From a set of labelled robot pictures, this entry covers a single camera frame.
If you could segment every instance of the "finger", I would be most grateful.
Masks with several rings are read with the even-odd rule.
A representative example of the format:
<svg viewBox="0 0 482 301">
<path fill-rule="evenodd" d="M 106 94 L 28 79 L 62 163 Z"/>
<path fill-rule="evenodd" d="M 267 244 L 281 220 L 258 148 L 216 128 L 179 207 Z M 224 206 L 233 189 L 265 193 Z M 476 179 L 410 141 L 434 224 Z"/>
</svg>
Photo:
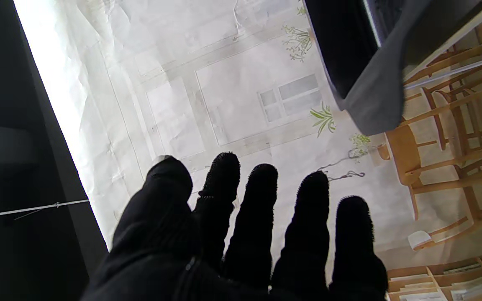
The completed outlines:
<svg viewBox="0 0 482 301">
<path fill-rule="evenodd" d="M 182 258 L 198 255 L 201 246 L 187 200 L 189 172 L 167 156 L 149 171 L 142 189 L 130 199 L 113 236 L 113 250 L 153 250 Z"/>
<path fill-rule="evenodd" d="M 203 240 L 203 259 L 216 272 L 220 272 L 224 238 L 230 226 L 238 185 L 237 156 L 233 153 L 220 153 L 213 160 L 193 212 Z"/>
<path fill-rule="evenodd" d="M 271 280 L 273 289 L 289 290 L 305 300 L 327 298 L 328 206 L 327 176 L 321 171 L 308 175 L 300 185 L 295 214 L 285 232 L 285 247 Z"/>
<path fill-rule="evenodd" d="M 384 296 L 388 276 L 382 261 L 373 252 L 373 221 L 367 203 L 359 196 L 343 199 L 336 215 L 336 256 L 331 293 L 348 286 L 356 291 L 371 290 Z"/>
<path fill-rule="evenodd" d="M 225 278 L 258 289 L 269 286 L 277 181 L 278 172 L 270 164 L 260 164 L 252 170 L 224 257 Z"/>
</svg>

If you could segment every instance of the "gloved hand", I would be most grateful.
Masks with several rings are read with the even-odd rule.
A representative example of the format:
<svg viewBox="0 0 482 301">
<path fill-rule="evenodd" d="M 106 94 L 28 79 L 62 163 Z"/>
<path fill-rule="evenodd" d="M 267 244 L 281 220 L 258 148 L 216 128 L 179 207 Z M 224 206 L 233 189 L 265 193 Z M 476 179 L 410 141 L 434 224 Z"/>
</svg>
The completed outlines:
<svg viewBox="0 0 482 301">
<path fill-rule="evenodd" d="M 386 269 L 373 253 L 373 225 L 362 198 L 351 196 L 338 206 L 333 282 L 327 290 L 328 179 L 318 171 L 300 185 L 295 215 L 285 233 L 285 247 L 271 277 L 270 244 L 278 173 L 270 164 L 256 166 L 224 261 L 224 238 L 239 185 L 239 161 L 232 153 L 212 163 L 193 215 L 200 225 L 203 259 L 223 277 L 256 289 L 294 293 L 304 300 L 383 300 Z"/>
<path fill-rule="evenodd" d="M 320 171 L 300 185 L 285 247 L 271 276 L 277 178 L 269 164 L 252 171 L 222 261 L 239 185 L 237 157 L 223 153 L 215 158 L 191 212 L 190 174 L 179 160 L 163 156 L 126 206 L 113 248 L 82 300 L 382 301 L 386 269 L 373 253 L 367 204 L 356 196 L 338 206 L 333 282 L 326 287 L 329 184 Z"/>
</svg>

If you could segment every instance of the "printed window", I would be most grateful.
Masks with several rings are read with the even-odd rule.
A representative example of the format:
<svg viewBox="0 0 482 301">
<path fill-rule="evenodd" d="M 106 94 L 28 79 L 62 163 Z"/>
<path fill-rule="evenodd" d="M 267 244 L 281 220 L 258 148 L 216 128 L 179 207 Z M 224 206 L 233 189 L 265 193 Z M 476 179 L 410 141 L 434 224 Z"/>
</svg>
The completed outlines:
<svg viewBox="0 0 482 301">
<path fill-rule="evenodd" d="M 315 75 L 309 75 L 259 94 L 268 122 L 308 112 L 321 104 Z"/>
</svg>

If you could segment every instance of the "dark wall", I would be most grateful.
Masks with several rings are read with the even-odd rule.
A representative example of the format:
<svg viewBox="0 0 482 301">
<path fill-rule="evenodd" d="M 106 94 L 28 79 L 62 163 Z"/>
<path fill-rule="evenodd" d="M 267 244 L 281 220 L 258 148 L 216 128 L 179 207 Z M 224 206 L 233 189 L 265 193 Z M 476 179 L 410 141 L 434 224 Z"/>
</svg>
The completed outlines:
<svg viewBox="0 0 482 301">
<path fill-rule="evenodd" d="M 27 131 L 38 157 L 32 169 L 0 175 L 0 212 L 86 198 L 12 0 L 0 0 L 0 126 Z M 0 300 L 79 299 L 107 249 L 90 205 L 75 206 L 0 217 Z"/>
</svg>

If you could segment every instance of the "printed plant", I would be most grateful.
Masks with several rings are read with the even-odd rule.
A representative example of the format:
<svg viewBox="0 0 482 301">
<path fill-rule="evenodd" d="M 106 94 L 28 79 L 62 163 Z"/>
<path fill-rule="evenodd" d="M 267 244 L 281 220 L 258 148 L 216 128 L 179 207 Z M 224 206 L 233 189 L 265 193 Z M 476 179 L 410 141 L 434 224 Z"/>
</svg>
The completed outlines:
<svg viewBox="0 0 482 301">
<path fill-rule="evenodd" d="M 306 8 L 304 6 L 297 8 L 297 15 L 306 15 Z"/>
<path fill-rule="evenodd" d="M 349 140 L 352 142 L 354 148 L 352 149 L 351 155 L 356 158 L 360 158 L 367 155 L 367 148 L 371 139 L 366 135 L 356 133 L 352 135 Z"/>
<path fill-rule="evenodd" d="M 289 57 L 292 60 L 300 60 L 304 62 L 304 57 L 313 46 L 312 39 L 308 30 L 301 30 L 293 26 L 284 25 L 282 29 L 287 33 L 287 41 L 284 41 L 285 48 L 290 52 Z"/>
<path fill-rule="evenodd" d="M 321 132 L 328 128 L 328 130 L 333 133 L 336 130 L 336 125 L 334 124 L 334 118 L 331 113 L 331 107 L 328 105 L 325 107 L 323 103 L 321 103 L 321 111 L 316 111 L 314 109 L 310 110 L 310 114 L 318 118 L 319 120 L 313 124 L 313 126 L 319 126 L 319 130 L 317 131 L 317 137 L 321 135 Z"/>
</svg>

